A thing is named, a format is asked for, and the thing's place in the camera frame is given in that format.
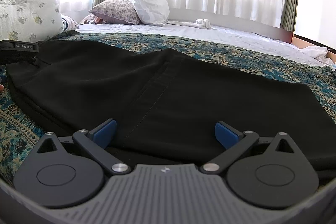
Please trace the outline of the teal patterned bedspread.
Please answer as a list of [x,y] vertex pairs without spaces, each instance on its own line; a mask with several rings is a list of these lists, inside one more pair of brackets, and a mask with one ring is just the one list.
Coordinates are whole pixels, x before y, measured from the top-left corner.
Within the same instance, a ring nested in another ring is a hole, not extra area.
[[[195,59],[236,68],[271,80],[307,85],[331,119],[335,119],[335,73],[284,57],[201,40],[155,34],[81,34],[67,31],[57,39],[65,42],[102,42],[135,53],[172,48]],[[33,119],[15,104],[9,90],[1,92],[1,179],[11,183],[15,172],[42,136]]]

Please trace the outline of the crumpled white cloth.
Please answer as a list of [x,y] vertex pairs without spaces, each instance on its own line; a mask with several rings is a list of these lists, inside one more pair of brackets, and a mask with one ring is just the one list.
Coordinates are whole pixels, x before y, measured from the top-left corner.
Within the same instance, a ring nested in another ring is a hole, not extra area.
[[329,55],[329,51],[327,50],[326,47],[307,46],[305,48],[299,49],[299,51],[319,61],[320,63],[323,63],[331,67],[331,69],[335,71],[335,61],[333,61],[333,59]]

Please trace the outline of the green floral white pillow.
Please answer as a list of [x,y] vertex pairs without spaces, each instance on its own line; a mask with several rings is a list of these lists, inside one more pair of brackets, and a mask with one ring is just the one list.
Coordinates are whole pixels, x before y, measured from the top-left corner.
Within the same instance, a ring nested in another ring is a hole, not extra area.
[[64,30],[57,0],[1,0],[1,40],[34,43]]

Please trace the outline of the knotted white cloth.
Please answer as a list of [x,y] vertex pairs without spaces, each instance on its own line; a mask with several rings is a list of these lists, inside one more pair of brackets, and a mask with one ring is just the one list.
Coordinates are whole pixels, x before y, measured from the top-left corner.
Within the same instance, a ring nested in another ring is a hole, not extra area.
[[212,30],[213,26],[211,25],[208,19],[197,19],[195,22],[182,22],[183,26],[200,28],[205,30]]

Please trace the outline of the white bed sheet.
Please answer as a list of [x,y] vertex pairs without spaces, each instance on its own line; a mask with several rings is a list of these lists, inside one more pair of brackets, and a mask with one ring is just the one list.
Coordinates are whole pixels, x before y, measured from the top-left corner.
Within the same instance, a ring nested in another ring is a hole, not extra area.
[[287,60],[301,64],[313,66],[327,66],[319,61],[303,54],[300,48],[263,36],[232,30],[224,27],[213,27],[212,30],[193,28],[187,26],[177,26],[165,24],[162,26],[151,26],[145,24],[125,25],[125,24],[80,24],[77,29],[81,33],[132,33],[132,34],[159,34],[167,36],[177,36],[195,40],[202,40],[213,43],[221,43],[247,50],[265,53],[267,55],[281,56]]

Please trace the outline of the white plain pillow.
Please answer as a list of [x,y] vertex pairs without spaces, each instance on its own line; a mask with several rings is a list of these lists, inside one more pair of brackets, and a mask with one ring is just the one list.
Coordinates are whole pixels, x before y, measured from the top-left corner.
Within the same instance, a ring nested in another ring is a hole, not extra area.
[[167,0],[133,0],[135,11],[143,24],[163,26],[169,18]]

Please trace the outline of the black pants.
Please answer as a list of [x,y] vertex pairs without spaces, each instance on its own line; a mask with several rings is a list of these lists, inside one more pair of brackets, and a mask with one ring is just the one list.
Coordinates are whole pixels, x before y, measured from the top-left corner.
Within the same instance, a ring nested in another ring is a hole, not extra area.
[[7,67],[10,94],[45,131],[94,129],[109,118],[108,151],[129,165],[201,165],[223,152],[223,121],[262,137],[286,132],[320,179],[335,177],[335,123],[310,88],[194,59],[137,54],[93,41],[41,43],[33,63]]

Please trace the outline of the striped cloth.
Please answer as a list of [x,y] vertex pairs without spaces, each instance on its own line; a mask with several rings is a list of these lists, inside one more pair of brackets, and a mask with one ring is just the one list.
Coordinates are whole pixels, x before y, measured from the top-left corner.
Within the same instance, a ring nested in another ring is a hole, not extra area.
[[77,30],[79,28],[79,24],[72,19],[69,16],[63,15],[62,16],[62,21],[63,21],[63,31],[71,31],[71,30]]

